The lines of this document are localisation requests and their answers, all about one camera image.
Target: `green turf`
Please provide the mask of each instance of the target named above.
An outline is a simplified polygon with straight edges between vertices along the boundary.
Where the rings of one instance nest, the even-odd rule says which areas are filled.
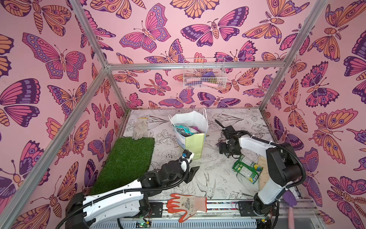
[[[149,169],[154,145],[155,139],[150,137],[117,139],[90,195],[119,188],[144,175]]]

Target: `purple brush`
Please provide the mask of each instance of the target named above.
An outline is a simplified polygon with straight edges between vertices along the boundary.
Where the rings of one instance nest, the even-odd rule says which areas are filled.
[[[287,190],[282,197],[290,205],[288,208],[288,229],[295,229],[294,210],[292,207],[297,204],[297,200],[290,190]]]

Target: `pink brush handle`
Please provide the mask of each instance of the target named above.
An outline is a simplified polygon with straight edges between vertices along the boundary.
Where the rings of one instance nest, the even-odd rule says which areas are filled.
[[[294,210],[288,207],[288,229],[295,229]]]

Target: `white cotton glove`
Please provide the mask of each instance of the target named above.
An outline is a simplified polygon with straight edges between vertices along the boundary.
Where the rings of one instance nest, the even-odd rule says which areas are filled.
[[[132,138],[137,140],[142,137],[147,137],[148,136],[147,128],[148,128],[147,118],[139,118],[137,122],[135,122],[134,133],[132,135]]]

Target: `wire basket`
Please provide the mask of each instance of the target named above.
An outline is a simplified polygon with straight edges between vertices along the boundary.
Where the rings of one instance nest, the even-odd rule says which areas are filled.
[[[185,58],[183,88],[223,89],[227,81],[225,62],[200,62],[201,60],[202,58]]]

